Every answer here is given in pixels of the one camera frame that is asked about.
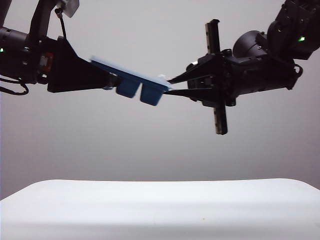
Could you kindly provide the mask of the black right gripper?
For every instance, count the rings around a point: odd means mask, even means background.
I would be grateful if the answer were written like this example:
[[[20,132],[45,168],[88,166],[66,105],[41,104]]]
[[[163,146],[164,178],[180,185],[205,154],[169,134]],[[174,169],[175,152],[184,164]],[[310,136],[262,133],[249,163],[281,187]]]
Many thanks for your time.
[[[171,84],[189,81],[189,89],[169,90],[164,94],[187,97],[212,108],[215,132],[225,135],[228,132],[226,105],[234,106],[236,100],[226,96],[231,66],[227,64],[225,56],[232,52],[230,49],[221,50],[219,22],[213,19],[205,24],[207,54],[190,63],[184,73],[168,81]]]

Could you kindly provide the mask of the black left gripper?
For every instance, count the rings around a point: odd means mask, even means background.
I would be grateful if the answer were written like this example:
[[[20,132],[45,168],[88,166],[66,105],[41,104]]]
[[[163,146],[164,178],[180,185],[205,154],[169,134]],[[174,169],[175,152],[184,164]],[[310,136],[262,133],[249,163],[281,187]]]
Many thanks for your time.
[[[24,42],[22,59],[23,84],[47,84],[51,93],[108,89],[117,87],[121,78],[80,58],[68,40],[59,37]]]

